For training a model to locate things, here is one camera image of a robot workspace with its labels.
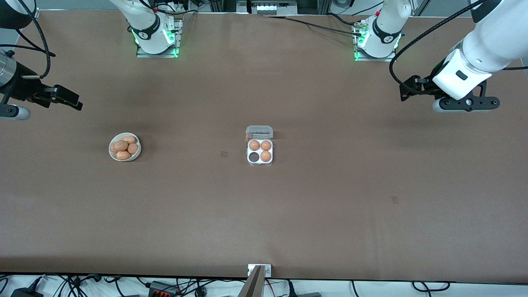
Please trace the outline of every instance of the white bowl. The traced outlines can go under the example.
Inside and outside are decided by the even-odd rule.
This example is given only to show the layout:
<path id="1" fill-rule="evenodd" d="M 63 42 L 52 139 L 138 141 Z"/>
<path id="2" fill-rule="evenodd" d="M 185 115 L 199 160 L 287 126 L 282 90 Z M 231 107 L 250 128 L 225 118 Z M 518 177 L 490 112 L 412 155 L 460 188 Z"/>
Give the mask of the white bowl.
<path id="1" fill-rule="evenodd" d="M 136 144 L 137 144 L 138 148 L 137 148 L 137 152 L 134 153 L 130 158 L 128 158 L 126 160 L 119 160 L 119 159 L 117 159 L 117 153 L 114 153 L 110 148 L 112 147 L 112 145 L 114 143 L 118 142 L 119 140 L 122 140 L 125 136 L 133 136 L 136 139 Z M 112 138 L 112 141 L 110 141 L 110 144 L 108 145 L 108 153 L 110 154 L 112 159 L 114 159 L 116 161 L 119 161 L 119 162 L 130 162 L 130 161 L 134 160 L 135 158 L 137 158 L 139 156 L 139 154 L 141 153 L 141 144 L 139 143 L 139 138 L 137 138 L 136 135 L 134 135 L 132 133 L 128 133 L 128 132 L 118 134 L 118 135 L 116 135 L 116 137 Z"/>

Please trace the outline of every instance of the table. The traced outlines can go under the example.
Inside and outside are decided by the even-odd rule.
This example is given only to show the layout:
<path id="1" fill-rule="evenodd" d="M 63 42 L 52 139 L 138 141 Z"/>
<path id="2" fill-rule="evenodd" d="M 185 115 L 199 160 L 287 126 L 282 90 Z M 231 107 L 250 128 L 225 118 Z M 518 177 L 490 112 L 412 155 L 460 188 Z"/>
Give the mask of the table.
<path id="1" fill-rule="evenodd" d="M 30 120 L 1 122 L 1 270 L 526 281 L 523 71 L 489 80 L 498 110 L 435 114 L 431 97 L 400 102 L 387 63 L 355 62 L 349 36 L 288 20 L 196 15 L 177 59 L 136 59 L 119 12 L 39 21 L 57 54 L 44 82 L 84 108 L 22 103 Z M 410 19 L 402 43 L 438 21 Z M 472 27 L 431 34 L 398 76 L 427 75 Z M 276 131 L 271 167 L 247 165 L 248 125 Z M 108 156 L 121 132 L 142 142 L 135 162 Z"/>

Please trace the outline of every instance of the electrical connector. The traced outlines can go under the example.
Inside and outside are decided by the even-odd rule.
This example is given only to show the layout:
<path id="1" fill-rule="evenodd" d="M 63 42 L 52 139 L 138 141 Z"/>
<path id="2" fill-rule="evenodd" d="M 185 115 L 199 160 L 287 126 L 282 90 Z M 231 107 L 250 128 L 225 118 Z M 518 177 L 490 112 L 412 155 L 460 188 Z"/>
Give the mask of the electrical connector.
<path id="1" fill-rule="evenodd" d="M 21 287 L 13 291 L 11 297 L 44 297 L 43 294 L 36 291 L 36 287 L 42 277 L 36 279 L 30 287 Z"/>
<path id="2" fill-rule="evenodd" d="M 198 287 L 198 289 L 196 289 L 196 291 L 194 291 L 194 296 L 195 297 L 205 297 L 207 295 L 207 288 L 206 287 Z"/>

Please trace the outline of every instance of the egg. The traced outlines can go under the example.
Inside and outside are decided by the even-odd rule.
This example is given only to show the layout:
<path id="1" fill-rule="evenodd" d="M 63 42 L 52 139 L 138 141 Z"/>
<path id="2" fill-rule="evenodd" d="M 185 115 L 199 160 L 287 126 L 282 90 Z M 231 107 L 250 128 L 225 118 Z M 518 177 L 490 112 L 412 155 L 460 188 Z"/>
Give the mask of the egg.
<path id="1" fill-rule="evenodd" d="M 123 141 L 126 141 L 128 144 L 136 143 L 136 138 L 133 136 L 125 136 L 123 137 Z"/>
<path id="2" fill-rule="evenodd" d="M 256 140 L 252 140 L 250 143 L 249 143 L 249 149 L 252 150 L 252 151 L 256 151 L 260 148 L 260 143 Z"/>
<path id="3" fill-rule="evenodd" d="M 271 142 L 265 140 L 260 144 L 260 147 L 265 151 L 269 151 L 269 149 L 271 148 Z"/>
<path id="4" fill-rule="evenodd" d="M 126 160 L 130 158 L 130 154 L 128 152 L 117 152 L 117 159 L 120 161 Z"/>
<path id="5" fill-rule="evenodd" d="M 127 148 L 128 148 L 128 143 L 126 141 L 124 141 L 124 140 L 119 140 L 116 143 L 114 143 L 114 148 L 118 152 L 126 151 Z"/>
<path id="6" fill-rule="evenodd" d="M 115 144 L 115 143 L 110 147 L 110 150 L 113 151 L 114 153 L 119 152 L 119 151 L 116 149 L 116 144 Z"/>
<path id="7" fill-rule="evenodd" d="M 271 160 L 271 153 L 268 151 L 263 151 L 262 153 L 260 153 L 260 159 L 263 162 L 269 162 L 269 160 Z"/>
<path id="8" fill-rule="evenodd" d="M 128 149 L 127 150 L 128 150 L 128 152 L 131 155 L 133 155 L 133 154 L 135 154 L 137 152 L 138 148 L 139 148 L 139 146 L 137 144 L 131 143 L 131 144 L 128 145 Z"/>

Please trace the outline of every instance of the black cable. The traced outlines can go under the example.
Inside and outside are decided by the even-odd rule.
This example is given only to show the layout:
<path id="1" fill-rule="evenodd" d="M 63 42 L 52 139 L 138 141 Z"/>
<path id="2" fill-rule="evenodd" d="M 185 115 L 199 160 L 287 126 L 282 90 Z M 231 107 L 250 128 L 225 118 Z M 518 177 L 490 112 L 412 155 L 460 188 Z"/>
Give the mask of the black cable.
<path id="1" fill-rule="evenodd" d="M 183 294 L 182 297 L 183 297 L 183 296 L 186 296 L 186 295 L 189 295 L 189 294 L 191 294 L 191 293 L 193 293 L 194 291 L 198 290 L 198 288 L 205 287 L 205 286 L 207 286 L 208 284 L 210 284 L 210 283 L 214 283 L 214 282 L 216 282 L 216 280 L 208 281 L 208 282 L 206 282 L 206 283 L 203 284 L 203 285 L 200 285 L 200 286 L 198 286 L 198 287 L 196 287 L 196 288 L 194 288 L 194 289 L 192 289 L 192 290 L 190 290 L 190 291 L 188 291 L 188 292 L 185 292 L 185 294 Z"/>
<path id="2" fill-rule="evenodd" d="M 356 295 L 356 297 L 360 297 L 359 294 L 357 293 L 356 285 L 354 284 L 354 281 L 351 281 L 351 282 L 352 282 L 352 289 L 354 289 L 354 294 Z"/>
<path id="3" fill-rule="evenodd" d="M 367 9 L 362 10 L 362 11 L 358 11 L 358 12 L 356 12 L 356 13 L 354 13 L 354 14 L 351 14 L 350 16 L 352 16 L 352 15 L 358 15 L 358 14 L 360 14 L 360 13 L 362 13 L 362 12 L 367 11 L 367 10 L 371 10 L 371 9 L 375 8 L 376 6 L 378 6 L 378 5 L 380 5 L 380 4 L 383 4 L 383 1 L 382 1 L 382 2 L 379 2 L 378 4 L 376 4 L 376 5 L 372 6 L 372 7 L 369 7 L 369 8 L 367 8 Z"/>
<path id="4" fill-rule="evenodd" d="M 138 280 L 140 283 L 144 284 L 145 286 L 147 285 L 147 283 L 144 283 L 144 282 L 143 282 L 141 279 L 139 279 L 137 276 L 136 276 L 136 278 L 137 278 L 137 280 Z"/>
<path id="5" fill-rule="evenodd" d="M 504 68 L 503 70 L 525 70 L 525 69 L 528 69 L 528 66 L 523 66 L 523 67 L 506 67 L 506 68 Z"/>
<path id="6" fill-rule="evenodd" d="M 165 14 L 169 14 L 169 15 L 181 15 L 181 14 L 184 14 L 184 13 L 189 13 L 189 12 L 198 12 L 197 10 L 189 10 L 189 11 L 183 11 L 183 12 L 170 12 L 170 11 L 165 11 L 165 10 L 158 10 L 159 12 L 162 12 L 162 13 L 165 13 Z"/>
<path id="7" fill-rule="evenodd" d="M 29 43 L 32 47 L 36 48 L 36 49 L 39 49 L 41 51 L 43 51 L 43 49 L 40 48 L 40 46 L 36 45 L 35 43 L 33 43 L 33 41 L 31 41 L 29 38 L 26 37 L 26 35 L 24 35 L 22 33 L 22 31 L 20 31 L 19 29 L 16 29 L 15 30 L 20 37 L 22 37 L 22 39 L 24 39 L 27 43 Z"/>
<path id="8" fill-rule="evenodd" d="M 35 24 L 36 29 L 40 34 L 40 38 L 42 39 L 42 44 L 44 45 L 44 52 L 46 53 L 46 71 L 44 71 L 44 73 L 39 76 L 41 79 L 43 79 L 48 75 L 48 73 L 50 73 L 50 68 L 51 68 L 50 49 L 48 48 L 48 43 L 46 42 L 46 37 L 44 36 L 44 33 L 42 32 L 42 28 L 40 28 L 39 22 L 36 20 L 35 16 L 31 13 L 30 9 L 24 3 L 23 0 L 18 0 L 18 2 L 20 3 L 20 5 L 22 5 L 24 10 L 26 10 L 27 14 L 30 16 L 31 20 Z"/>
<path id="9" fill-rule="evenodd" d="M 356 14 L 360 14 L 360 13 L 362 13 L 364 11 L 367 11 L 367 10 L 371 10 L 371 9 L 375 8 L 376 6 L 378 6 L 380 4 L 383 4 L 383 2 L 379 2 L 378 4 L 376 4 L 376 5 L 372 6 L 372 7 L 369 7 L 367 9 L 365 9 L 365 10 L 362 10 L 362 11 L 356 12 L 354 14 L 351 14 L 350 16 L 353 16 L 353 15 L 356 15 Z M 347 22 L 344 19 L 342 19 L 339 15 L 337 15 L 337 14 L 335 14 L 333 12 L 329 12 L 329 13 L 327 13 L 327 15 L 331 15 L 331 16 L 335 17 L 336 19 L 338 19 L 340 22 L 342 22 L 345 25 L 349 25 L 349 26 L 353 26 L 354 25 L 354 22 Z"/>
<path id="10" fill-rule="evenodd" d="M 422 284 L 422 286 L 425 288 L 425 289 L 419 289 L 416 287 L 415 283 L 420 283 Z M 411 282 L 411 285 L 413 287 L 413 289 L 415 289 L 416 291 L 418 292 L 422 292 L 422 293 L 427 293 L 429 295 L 429 297 L 432 297 L 431 296 L 431 292 L 442 292 L 442 291 L 445 291 L 447 289 L 449 289 L 449 287 L 451 286 L 451 283 L 450 282 L 446 282 L 446 286 L 445 287 L 442 287 L 442 288 L 439 288 L 439 289 L 430 289 L 426 284 L 425 282 L 423 281 L 412 281 Z"/>
<path id="11" fill-rule="evenodd" d="M 151 7 L 150 5 L 146 4 L 145 1 L 143 0 L 139 0 L 141 2 L 141 4 L 145 5 L 148 9 L 151 9 L 151 10 L 154 10 L 153 7 Z"/>
<path id="12" fill-rule="evenodd" d="M 353 26 L 354 25 L 354 22 L 347 22 L 347 21 L 345 21 L 344 19 L 342 19 L 340 16 L 338 16 L 337 14 L 335 14 L 333 12 L 329 12 L 329 13 L 327 13 L 327 15 L 331 15 L 331 16 L 335 17 L 336 19 L 338 19 L 340 22 L 342 22 L 345 25 L 349 25 L 349 26 Z"/>
<path id="13" fill-rule="evenodd" d="M 55 293 L 53 293 L 53 295 L 51 297 L 55 297 L 55 295 L 57 295 L 59 289 L 62 287 L 64 289 L 64 286 L 66 285 L 66 280 L 62 281 L 62 283 L 57 287 L 57 290 L 55 290 Z"/>
<path id="14" fill-rule="evenodd" d="M 37 51 L 37 52 L 43 52 L 43 53 L 46 53 L 46 51 L 44 51 L 43 49 L 36 49 L 36 48 L 32 48 L 32 47 L 26 47 L 25 45 L 18 45 L 18 44 L 0 44 L 0 48 L 18 48 L 18 49 L 26 49 L 26 50 L 32 50 L 32 51 Z M 56 57 L 57 55 L 52 53 L 52 52 L 49 52 L 50 53 L 50 56 L 51 57 Z"/>
<path id="15" fill-rule="evenodd" d="M 294 284 L 291 282 L 291 280 L 286 280 L 286 281 L 288 281 L 288 286 L 290 288 L 290 294 L 288 296 L 289 297 L 297 297 L 297 293 L 295 293 Z"/>
<path id="16" fill-rule="evenodd" d="M 7 287 L 7 283 L 9 282 L 9 279 L 7 277 L 3 277 L 3 278 L 0 279 L 0 282 L 1 281 L 5 281 L 5 283 L 2 286 L 2 288 L 0 289 L 0 294 L 5 290 L 5 287 Z"/>
<path id="17" fill-rule="evenodd" d="M 115 281 L 116 283 L 116 289 L 117 289 L 117 292 L 119 292 L 119 295 L 121 295 L 121 297 L 126 297 L 123 292 L 121 292 L 121 289 L 119 288 L 119 285 L 117 284 L 117 281 Z"/>
<path id="18" fill-rule="evenodd" d="M 452 21 L 454 18 L 458 17 L 459 15 L 461 15 L 462 13 L 472 9 L 473 7 L 475 6 L 478 6 L 480 4 L 482 4 L 483 2 L 486 2 L 487 0 L 478 0 L 477 2 L 474 2 L 473 4 L 470 4 L 464 8 L 462 8 L 461 10 L 459 10 L 458 12 L 454 13 L 452 16 L 446 18 L 445 20 L 439 22 L 438 24 L 432 26 L 431 28 L 427 29 L 425 32 L 423 32 L 422 34 L 420 34 L 418 37 L 416 37 L 413 41 L 409 42 L 409 44 L 407 44 L 403 49 L 401 49 L 401 51 L 399 51 L 395 56 L 394 58 L 392 58 L 391 62 L 389 63 L 389 72 L 392 76 L 392 78 L 398 83 L 400 84 L 401 86 L 403 86 L 406 90 L 408 90 L 409 92 L 412 92 L 414 94 L 418 94 L 418 95 L 432 95 L 431 92 L 424 92 L 424 91 L 417 91 L 417 90 L 414 90 L 410 87 L 408 87 L 406 84 L 403 83 L 403 81 L 401 81 L 400 79 L 398 79 L 398 77 L 396 77 L 396 74 L 394 73 L 394 70 L 393 70 L 393 67 L 394 67 L 394 62 L 396 62 L 396 60 L 405 52 L 407 51 L 411 46 L 413 46 L 415 43 L 417 43 L 418 41 L 420 41 L 422 38 L 424 38 L 425 36 L 429 35 L 431 32 L 433 32 L 434 30 L 442 27 L 443 25 L 449 23 L 450 21 Z"/>
<path id="19" fill-rule="evenodd" d="M 355 35 L 355 36 L 361 36 L 361 34 L 359 34 L 359 33 L 343 31 L 343 30 L 338 30 L 338 29 L 334 29 L 334 28 L 328 28 L 328 27 L 324 27 L 324 26 L 321 26 L 321 25 L 316 25 L 316 24 L 305 22 L 305 21 L 296 20 L 294 18 L 285 17 L 284 19 L 285 20 L 289 20 L 289 21 L 294 21 L 294 22 L 297 22 L 297 23 L 301 23 L 301 24 L 305 24 L 305 25 L 308 25 L 308 26 L 313 26 L 313 27 L 317 27 L 317 28 L 333 31 L 333 32 L 339 32 L 339 33 L 345 33 L 345 34 L 350 34 L 350 35 Z"/>
<path id="20" fill-rule="evenodd" d="M 173 12 L 176 12 L 176 10 L 174 10 L 174 8 L 172 8 L 172 6 L 167 5 L 167 4 L 163 4 L 163 3 L 160 3 L 160 4 L 156 5 L 156 6 L 154 6 L 153 8 L 158 8 L 158 7 L 160 7 L 161 5 L 168 6 L 168 8 L 170 8 Z"/>
<path id="21" fill-rule="evenodd" d="M 42 277 L 37 277 L 36 280 L 33 281 L 33 283 L 27 288 L 30 292 L 34 293 L 36 291 L 36 287 L 39 285 L 39 281 Z"/>

